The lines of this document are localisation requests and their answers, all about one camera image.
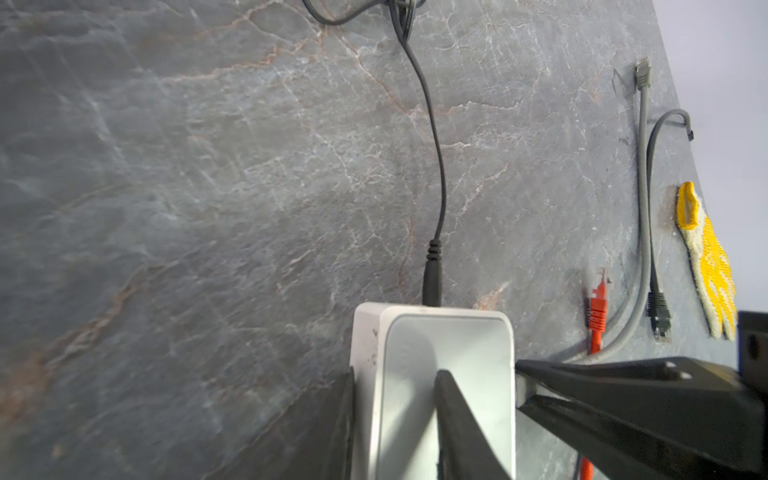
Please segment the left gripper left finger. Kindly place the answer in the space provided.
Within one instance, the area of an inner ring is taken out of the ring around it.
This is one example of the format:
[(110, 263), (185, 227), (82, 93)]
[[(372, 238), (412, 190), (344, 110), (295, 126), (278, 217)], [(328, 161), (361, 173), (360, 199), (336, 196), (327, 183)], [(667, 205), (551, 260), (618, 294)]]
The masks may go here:
[(355, 426), (355, 374), (330, 385), (314, 424), (287, 468), (288, 479), (350, 479)]

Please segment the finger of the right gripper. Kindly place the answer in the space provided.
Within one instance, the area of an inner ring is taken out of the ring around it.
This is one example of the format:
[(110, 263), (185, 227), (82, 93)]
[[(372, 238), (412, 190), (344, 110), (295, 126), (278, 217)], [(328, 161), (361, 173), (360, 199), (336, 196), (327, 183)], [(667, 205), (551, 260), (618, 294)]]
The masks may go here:
[(520, 411), (610, 479), (767, 476), (767, 398), (729, 367), (672, 357), (515, 370), (548, 391)]

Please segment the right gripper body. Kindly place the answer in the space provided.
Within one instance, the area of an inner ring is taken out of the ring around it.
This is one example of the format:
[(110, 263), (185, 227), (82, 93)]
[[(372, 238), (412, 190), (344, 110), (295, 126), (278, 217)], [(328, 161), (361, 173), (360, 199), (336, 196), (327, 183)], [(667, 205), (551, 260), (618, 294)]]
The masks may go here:
[(744, 385), (767, 398), (768, 319), (764, 312), (738, 312), (738, 370)]

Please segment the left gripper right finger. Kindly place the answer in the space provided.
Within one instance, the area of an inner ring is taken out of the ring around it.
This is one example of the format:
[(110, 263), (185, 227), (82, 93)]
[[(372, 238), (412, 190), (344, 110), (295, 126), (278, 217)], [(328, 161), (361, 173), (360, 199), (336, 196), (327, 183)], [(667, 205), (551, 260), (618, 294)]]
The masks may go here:
[(437, 478), (509, 480), (448, 370), (437, 372), (434, 399), (439, 444)]

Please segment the white network switch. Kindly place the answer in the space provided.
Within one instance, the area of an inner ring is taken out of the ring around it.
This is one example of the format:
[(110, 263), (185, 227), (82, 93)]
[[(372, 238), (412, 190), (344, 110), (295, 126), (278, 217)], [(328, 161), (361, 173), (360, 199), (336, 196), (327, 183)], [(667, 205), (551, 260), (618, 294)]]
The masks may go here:
[(498, 311), (366, 302), (353, 317), (354, 479), (435, 479), (435, 383), (456, 382), (494, 458), (516, 474), (512, 323)]

